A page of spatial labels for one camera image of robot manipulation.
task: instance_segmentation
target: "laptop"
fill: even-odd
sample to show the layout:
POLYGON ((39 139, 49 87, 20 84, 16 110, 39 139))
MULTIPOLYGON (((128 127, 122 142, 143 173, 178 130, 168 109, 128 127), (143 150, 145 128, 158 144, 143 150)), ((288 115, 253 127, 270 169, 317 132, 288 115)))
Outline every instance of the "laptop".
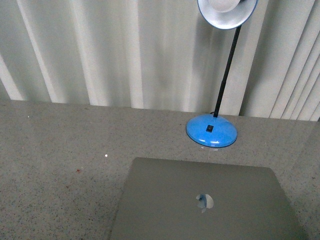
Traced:
POLYGON ((111 240, 304 240, 267 167, 133 160, 111 240))

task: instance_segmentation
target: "table surface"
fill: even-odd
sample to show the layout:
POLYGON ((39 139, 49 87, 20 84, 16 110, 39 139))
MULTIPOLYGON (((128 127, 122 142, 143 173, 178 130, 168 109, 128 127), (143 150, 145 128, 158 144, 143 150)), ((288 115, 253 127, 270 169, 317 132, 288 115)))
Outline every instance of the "table surface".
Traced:
POLYGON ((320 239, 320 122, 225 116, 236 142, 209 148, 198 113, 0 102, 0 239, 110 237, 135 157, 271 168, 310 239, 320 239))

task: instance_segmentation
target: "white curtain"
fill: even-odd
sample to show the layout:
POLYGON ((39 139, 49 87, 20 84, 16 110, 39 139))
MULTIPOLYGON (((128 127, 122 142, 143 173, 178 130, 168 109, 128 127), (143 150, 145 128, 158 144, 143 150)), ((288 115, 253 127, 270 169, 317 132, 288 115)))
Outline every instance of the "white curtain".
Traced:
MULTIPOLYGON (((220 114, 317 121, 319 23, 319 0, 259 0, 220 114)), ((1 0, 0 99, 211 112, 234 33, 196 0, 1 0)))

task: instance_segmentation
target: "lamp switch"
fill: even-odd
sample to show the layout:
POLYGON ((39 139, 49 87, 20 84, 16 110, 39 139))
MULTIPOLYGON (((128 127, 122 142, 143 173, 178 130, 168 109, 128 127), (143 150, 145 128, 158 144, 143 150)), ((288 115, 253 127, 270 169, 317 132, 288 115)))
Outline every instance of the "lamp switch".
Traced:
POLYGON ((212 133, 212 130, 214 129, 214 126, 212 126, 212 125, 208 125, 207 127, 206 127, 206 131, 207 132, 209 132, 209 133, 212 133))

